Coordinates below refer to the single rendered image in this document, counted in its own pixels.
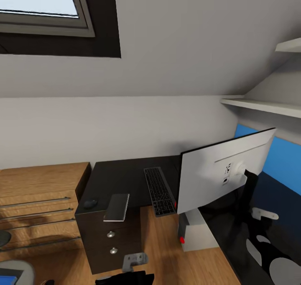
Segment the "mouse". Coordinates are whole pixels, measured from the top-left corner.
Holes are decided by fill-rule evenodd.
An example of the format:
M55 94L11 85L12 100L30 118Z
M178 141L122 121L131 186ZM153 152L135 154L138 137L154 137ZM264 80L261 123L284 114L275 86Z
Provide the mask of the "mouse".
M89 199L89 200L86 200L83 204L83 207L84 208L91 208L91 207L94 207L97 203L97 199L96 198L92 198L92 199Z

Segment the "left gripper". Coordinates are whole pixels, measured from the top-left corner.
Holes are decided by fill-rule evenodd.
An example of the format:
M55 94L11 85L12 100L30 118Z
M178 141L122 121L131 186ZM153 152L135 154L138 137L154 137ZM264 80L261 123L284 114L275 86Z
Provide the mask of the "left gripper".
M120 274L128 281L128 285L152 285L154 274L146 275L145 271L126 272Z

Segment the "swivel chair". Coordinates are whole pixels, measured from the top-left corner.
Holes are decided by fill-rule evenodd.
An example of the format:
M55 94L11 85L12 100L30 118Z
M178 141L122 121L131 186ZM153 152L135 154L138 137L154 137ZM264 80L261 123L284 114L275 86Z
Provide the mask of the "swivel chair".
M0 247L11 240L11 233L0 229ZM7 260L0 262L0 276L14 276L14 285L34 285L36 273L33 265L24 260ZM54 280L44 280L40 285L54 285Z

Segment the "keyboard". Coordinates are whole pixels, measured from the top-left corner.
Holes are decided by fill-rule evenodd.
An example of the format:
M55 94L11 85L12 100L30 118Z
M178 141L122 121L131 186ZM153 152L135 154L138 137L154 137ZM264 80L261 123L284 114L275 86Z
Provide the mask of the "keyboard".
M144 169L155 217L177 214L176 200L166 181L161 167Z

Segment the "notebook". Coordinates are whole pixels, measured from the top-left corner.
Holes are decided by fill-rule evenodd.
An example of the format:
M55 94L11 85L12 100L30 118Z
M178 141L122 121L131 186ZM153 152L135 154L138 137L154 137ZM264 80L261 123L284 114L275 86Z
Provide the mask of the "notebook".
M113 193L104 221L124 221L129 193Z

